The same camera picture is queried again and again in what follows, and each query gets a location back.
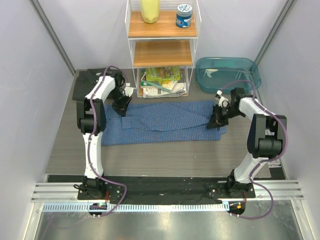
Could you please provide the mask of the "blue plaid long sleeve shirt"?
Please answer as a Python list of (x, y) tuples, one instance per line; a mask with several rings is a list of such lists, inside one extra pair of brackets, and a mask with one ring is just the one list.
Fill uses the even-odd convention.
[(106, 104), (101, 144), (219, 141), (227, 129), (207, 128), (213, 107), (211, 100), (130, 104), (121, 117)]

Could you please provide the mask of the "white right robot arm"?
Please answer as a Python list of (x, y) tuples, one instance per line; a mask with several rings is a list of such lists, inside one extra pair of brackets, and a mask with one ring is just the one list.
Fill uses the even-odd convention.
[(222, 185), (227, 196), (240, 198), (253, 190), (253, 179), (257, 172), (285, 152), (288, 146), (287, 118), (266, 109), (253, 95), (246, 95), (241, 87), (231, 90), (231, 99), (224, 97), (221, 90), (216, 92), (215, 97), (218, 103), (213, 107), (207, 129), (227, 126), (231, 118), (238, 116), (251, 121), (247, 154)]

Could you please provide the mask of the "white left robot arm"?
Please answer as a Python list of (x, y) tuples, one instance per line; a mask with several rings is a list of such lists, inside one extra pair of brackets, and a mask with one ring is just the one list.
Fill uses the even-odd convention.
[(107, 68), (93, 89), (76, 103), (77, 127), (82, 133), (85, 146), (85, 172), (82, 184), (75, 184), (79, 200), (100, 200), (107, 196), (102, 166), (102, 137), (107, 126), (104, 102), (111, 97), (111, 109), (125, 117), (134, 89), (123, 87), (125, 77), (117, 69)]

